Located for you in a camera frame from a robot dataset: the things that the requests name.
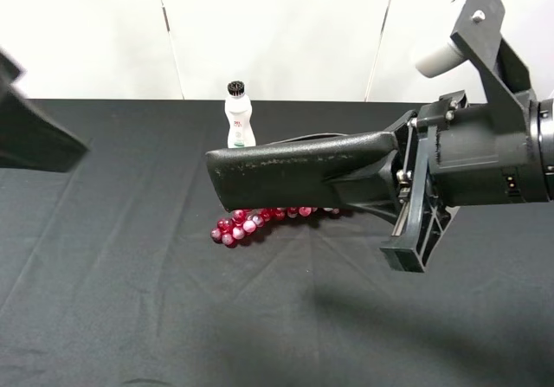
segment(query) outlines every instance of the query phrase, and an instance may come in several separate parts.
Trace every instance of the robotic arm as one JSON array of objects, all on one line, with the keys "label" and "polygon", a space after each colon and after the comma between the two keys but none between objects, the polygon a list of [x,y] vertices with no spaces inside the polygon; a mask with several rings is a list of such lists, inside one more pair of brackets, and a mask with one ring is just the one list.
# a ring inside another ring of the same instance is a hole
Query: robotic arm
[{"label": "robotic arm", "polygon": [[442,56],[455,62],[438,65],[469,60],[486,104],[469,106],[459,91],[382,132],[208,152],[223,206],[364,210],[394,225],[381,246],[390,266],[424,272],[457,207],[554,199],[553,100],[537,101],[500,34],[504,14],[500,0],[466,0]]}]

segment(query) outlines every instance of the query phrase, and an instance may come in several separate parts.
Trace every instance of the bottle label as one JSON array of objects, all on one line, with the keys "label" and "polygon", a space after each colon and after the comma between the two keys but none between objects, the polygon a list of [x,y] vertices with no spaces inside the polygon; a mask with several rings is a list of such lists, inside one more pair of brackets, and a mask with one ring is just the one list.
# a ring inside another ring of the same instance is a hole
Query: bottle label
[{"label": "bottle label", "polygon": [[233,145],[235,147],[244,147],[244,137],[242,135],[242,123],[240,120],[235,120],[235,123],[233,124],[233,127],[235,128],[235,141]]}]

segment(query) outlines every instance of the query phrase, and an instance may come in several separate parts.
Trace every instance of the screw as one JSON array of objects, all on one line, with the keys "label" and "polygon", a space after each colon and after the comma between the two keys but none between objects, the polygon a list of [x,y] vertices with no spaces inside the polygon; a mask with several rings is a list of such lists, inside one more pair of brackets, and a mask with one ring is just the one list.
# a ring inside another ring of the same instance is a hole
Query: screw
[{"label": "screw", "polygon": [[485,13],[482,10],[476,10],[471,16],[471,20],[475,23],[483,22],[485,20]]},{"label": "screw", "polygon": [[396,173],[396,179],[398,179],[398,182],[404,182],[404,171],[402,169]]}]

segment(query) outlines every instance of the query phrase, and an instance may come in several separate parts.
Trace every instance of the black object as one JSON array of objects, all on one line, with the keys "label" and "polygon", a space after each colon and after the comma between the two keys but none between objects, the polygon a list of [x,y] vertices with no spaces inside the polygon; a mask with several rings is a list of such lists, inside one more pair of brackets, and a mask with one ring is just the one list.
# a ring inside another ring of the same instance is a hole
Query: black object
[{"label": "black object", "polygon": [[0,168],[71,170],[87,148],[12,87],[20,73],[0,52]]},{"label": "black object", "polygon": [[242,81],[232,81],[227,85],[227,91],[234,97],[244,94],[244,83]]},{"label": "black object", "polygon": [[500,34],[504,14],[500,0],[467,0],[451,34],[480,73],[485,105],[469,106],[460,91],[384,132],[208,152],[223,206],[366,210],[395,224],[382,246],[389,264],[423,272],[451,209],[553,199],[552,100],[537,102]]}]

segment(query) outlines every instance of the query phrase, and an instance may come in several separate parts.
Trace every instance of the white cylinder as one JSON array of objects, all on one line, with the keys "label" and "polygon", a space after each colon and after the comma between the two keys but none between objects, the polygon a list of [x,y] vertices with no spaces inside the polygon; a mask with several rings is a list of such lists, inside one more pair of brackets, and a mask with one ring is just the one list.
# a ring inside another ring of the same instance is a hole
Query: white cylinder
[{"label": "white cylinder", "polygon": [[462,64],[466,57],[456,47],[450,34],[466,0],[454,0],[450,5],[437,5],[424,18],[429,28],[421,33],[419,42],[412,52],[411,61],[415,68],[428,78],[444,74]]},{"label": "white cylinder", "polygon": [[256,146],[256,139],[250,125],[252,103],[244,91],[244,84],[233,81],[229,83],[228,91],[229,96],[225,99],[225,114],[229,121],[227,147]]},{"label": "white cylinder", "polygon": [[420,46],[412,55],[414,66],[428,78],[444,74],[458,67],[465,60],[464,55],[450,38],[435,44]]}]

